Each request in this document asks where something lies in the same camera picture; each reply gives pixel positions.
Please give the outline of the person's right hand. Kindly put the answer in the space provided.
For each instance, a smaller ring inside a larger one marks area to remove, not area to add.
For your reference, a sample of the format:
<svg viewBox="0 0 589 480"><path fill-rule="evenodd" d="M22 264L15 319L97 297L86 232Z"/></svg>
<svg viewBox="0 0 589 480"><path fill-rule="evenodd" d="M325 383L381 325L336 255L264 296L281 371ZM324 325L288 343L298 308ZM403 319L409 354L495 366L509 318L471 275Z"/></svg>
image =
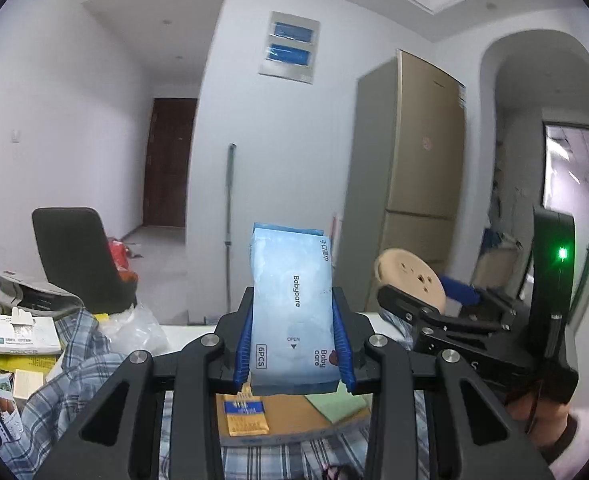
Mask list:
<svg viewBox="0 0 589 480"><path fill-rule="evenodd" d="M572 408L531 392L506 405L556 479L585 476L589 469L589 408Z"/></svg>

